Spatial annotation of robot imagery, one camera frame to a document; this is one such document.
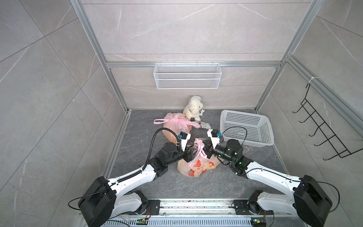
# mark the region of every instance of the gray tile floor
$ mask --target gray tile floor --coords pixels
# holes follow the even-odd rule
[[[220,114],[222,110],[206,110],[202,121],[211,123],[212,128],[219,129]],[[255,113],[255,110],[243,110]],[[123,137],[120,151],[117,155],[111,177],[118,177],[143,165],[147,158],[151,138],[154,132],[162,125],[154,125],[154,119],[163,118],[167,113],[182,112],[182,110],[133,110]],[[194,138],[207,137],[207,131],[193,128]],[[152,156],[168,142],[160,132],[154,142]],[[244,155],[256,162],[283,172],[282,166],[271,146],[262,148],[244,145]],[[186,177],[178,172],[176,163],[169,166],[168,172],[155,181],[146,183],[137,188],[148,198],[243,198],[249,197],[255,190],[264,190],[270,193],[279,191],[257,181],[236,176],[228,166],[219,165],[212,172],[200,177]],[[272,217],[266,217],[268,226]],[[302,227],[306,226],[295,217],[276,217],[273,227]]]

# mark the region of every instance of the white plastic basket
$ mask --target white plastic basket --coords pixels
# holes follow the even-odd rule
[[[239,112],[233,110],[224,110],[221,113],[220,132],[233,126],[242,126],[247,129],[247,137],[244,145],[263,147],[272,146],[274,137],[271,123],[268,117],[259,114]],[[240,143],[246,136],[246,130],[243,128],[231,128],[223,134],[225,141],[237,139]]]
[[[218,88],[221,67],[214,63],[155,64],[157,89]]]

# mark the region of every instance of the black wire rack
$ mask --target black wire rack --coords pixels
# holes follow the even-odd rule
[[[324,137],[326,138],[326,140],[324,140],[322,143],[320,143],[320,144],[318,144],[318,145],[315,145],[314,144],[314,146],[320,146],[320,145],[322,145],[323,143],[325,143],[325,142],[329,142],[330,143],[330,145],[333,147],[333,149],[335,150],[335,152],[337,153],[336,155],[334,155],[334,156],[332,156],[331,158],[328,158],[328,159],[325,159],[325,158],[323,158],[324,160],[330,160],[330,159],[332,159],[332,158],[334,158],[334,157],[336,157],[336,156],[339,156],[340,158],[344,158],[344,157],[347,157],[347,156],[349,156],[349,155],[352,155],[352,154],[354,154],[354,153],[356,153],[356,152],[358,152],[358,151],[361,151],[361,150],[363,150],[363,148],[362,149],[360,149],[360,150],[357,150],[357,151],[354,151],[354,152],[351,152],[351,151],[349,151],[348,150],[348,148],[343,144],[343,142],[339,139],[339,137],[335,134],[335,132],[331,129],[331,127],[326,123],[326,121],[321,117],[321,115],[316,111],[316,109],[309,103],[309,101],[306,99],[306,96],[307,96],[307,93],[309,92],[309,88],[310,88],[310,84],[307,84],[306,85],[306,87],[305,88],[307,88],[307,90],[306,90],[306,94],[305,94],[305,98],[302,100],[302,102],[300,103],[301,104],[301,107],[300,107],[300,109],[298,109],[296,112],[293,112],[293,113],[297,113],[297,112],[299,112],[301,109],[304,109],[308,114],[309,114],[309,116],[304,120],[304,121],[299,121],[300,123],[304,123],[305,121],[307,121],[309,118],[311,118],[313,121],[314,121],[314,123],[316,124],[316,126],[317,126],[317,129],[315,130],[315,132],[314,132],[314,134],[313,135],[310,135],[309,134],[309,136],[311,136],[311,137],[313,137],[313,136],[315,136],[315,134],[317,133],[317,131],[318,131],[318,129],[322,132],[322,134],[324,135]],[[310,107],[314,110],[312,113],[309,113],[309,111],[305,108],[305,105],[306,104],[309,104],[310,105]],[[321,118],[321,120],[323,121],[323,123],[321,123],[321,124],[318,124],[317,123],[317,121],[312,117],[312,115],[314,114],[314,113],[317,113],[317,115]],[[329,128],[329,130],[332,132],[332,136],[331,137],[327,137],[326,136],[326,134],[323,132],[323,130],[321,129],[321,127],[323,126],[323,125],[326,125],[328,128]],[[337,151],[337,149],[334,147],[334,145],[332,144],[332,142],[330,141],[330,139],[333,139],[333,138],[336,138],[336,139],[338,139],[338,141],[342,144],[342,146],[344,147],[344,150],[342,151],[342,152],[338,152]]]

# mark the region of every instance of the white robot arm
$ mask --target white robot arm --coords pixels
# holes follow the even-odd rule
[[[211,139],[204,141],[204,151],[208,158],[216,155],[227,160],[236,175],[259,181],[283,193],[270,194],[255,191],[248,200],[252,213],[259,214],[263,211],[274,210],[298,215],[312,227],[324,225],[332,202],[321,187],[314,183],[316,181],[312,177],[290,176],[264,167],[244,157],[242,155],[243,147],[235,139],[228,140],[226,146],[223,147],[218,144],[221,136],[218,130],[210,129],[208,136]],[[147,162],[143,167],[117,178],[108,180],[103,177],[97,178],[78,203],[88,227],[99,227],[110,217],[124,212],[142,213],[147,205],[145,196],[140,191],[127,193],[144,183],[161,177],[167,171],[170,163],[181,159],[191,161],[193,152],[186,148],[188,139],[190,139],[190,134],[182,132],[178,135],[177,146],[168,142],[149,160],[151,147]]]

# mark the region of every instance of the cable tie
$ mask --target cable tie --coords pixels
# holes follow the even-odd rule
[[[311,79],[309,80],[308,84],[310,84],[310,82],[312,81],[312,79],[314,78],[318,78],[318,77],[311,77]]]

